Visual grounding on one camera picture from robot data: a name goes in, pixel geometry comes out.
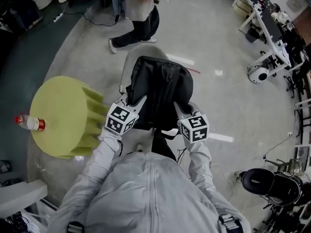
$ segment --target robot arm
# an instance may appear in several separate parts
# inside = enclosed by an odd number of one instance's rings
[[[139,118],[139,112],[147,100],[147,95],[141,98],[136,105],[127,104],[127,93],[123,94],[112,104],[107,114],[105,127],[113,132],[123,135],[133,127]]]
[[[209,133],[209,123],[205,114],[202,114],[199,107],[189,102],[191,113],[184,112],[178,103],[174,107],[178,116],[179,132],[190,143],[206,140]]]

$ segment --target plastic bottle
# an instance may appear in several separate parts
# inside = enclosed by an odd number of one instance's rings
[[[15,123],[27,130],[43,131],[46,128],[46,121],[37,117],[20,113],[15,117]]]

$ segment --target white round device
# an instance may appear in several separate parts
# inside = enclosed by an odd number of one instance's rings
[[[269,70],[262,65],[254,65],[247,68],[247,74],[251,82],[260,84],[268,78]]]

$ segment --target t-shirt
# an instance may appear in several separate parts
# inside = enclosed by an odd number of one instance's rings
[[[126,0],[126,14],[132,21],[145,21],[154,6],[154,0]]]

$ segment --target round table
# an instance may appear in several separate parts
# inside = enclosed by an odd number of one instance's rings
[[[30,108],[31,116],[46,121],[44,131],[31,131],[36,144],[58,158],[90,155],[99,144],[97,123],[105,121],[101,114],[108,111],[102,102],[102,94],[79,80],[57,76],[46,81]]]

